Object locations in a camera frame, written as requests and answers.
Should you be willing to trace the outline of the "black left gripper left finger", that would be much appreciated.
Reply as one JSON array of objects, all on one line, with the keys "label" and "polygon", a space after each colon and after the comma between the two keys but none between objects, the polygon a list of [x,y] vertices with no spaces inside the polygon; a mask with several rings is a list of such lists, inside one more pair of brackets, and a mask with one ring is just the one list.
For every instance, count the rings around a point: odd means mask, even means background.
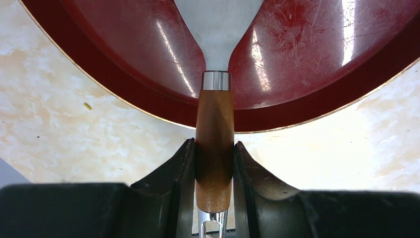
[{"label": "black left gripper left finger", "polygon": [[0,191],[3,238],[189,238],[195,141],[141,180],[14,184]]}]

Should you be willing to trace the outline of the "dark red round plate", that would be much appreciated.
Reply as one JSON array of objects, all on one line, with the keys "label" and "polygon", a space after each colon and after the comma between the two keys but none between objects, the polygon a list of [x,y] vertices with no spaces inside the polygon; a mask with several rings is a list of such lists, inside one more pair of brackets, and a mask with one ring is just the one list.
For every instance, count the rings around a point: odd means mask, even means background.
[{"label": "dark red round plate", "polygon": [[[102,88],[194,127],[204,56],[172,0],[23,0],[44,34]],[[420,59],[417,0],[265,0],[229,71],[235,131],[310,122]]]}]

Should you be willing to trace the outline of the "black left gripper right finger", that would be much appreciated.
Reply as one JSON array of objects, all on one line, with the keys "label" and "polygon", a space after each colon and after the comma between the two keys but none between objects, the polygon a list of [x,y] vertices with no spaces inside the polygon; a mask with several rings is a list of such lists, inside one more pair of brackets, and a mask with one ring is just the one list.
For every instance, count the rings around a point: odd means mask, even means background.
[{"label": "black left gripper right finger", "polygon": [[239,238],[417,238],[420,196],[410,192],[299,190],[234,147]]}]

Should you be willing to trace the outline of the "metal scraper wooden handle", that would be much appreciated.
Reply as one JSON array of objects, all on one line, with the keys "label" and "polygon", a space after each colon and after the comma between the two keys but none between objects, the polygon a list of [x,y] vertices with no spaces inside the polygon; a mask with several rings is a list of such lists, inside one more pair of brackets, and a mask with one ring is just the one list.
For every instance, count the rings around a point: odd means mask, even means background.
[{"label": "metal scraper wooden handle", "polygon": [[219,226],[226,236],[230,206],[234,102],[231,55],[259,11],[260,0],[177,0],[175,5],[205,59],[199,94],[195,137],[195,192],[199,237],[206,224]]}]

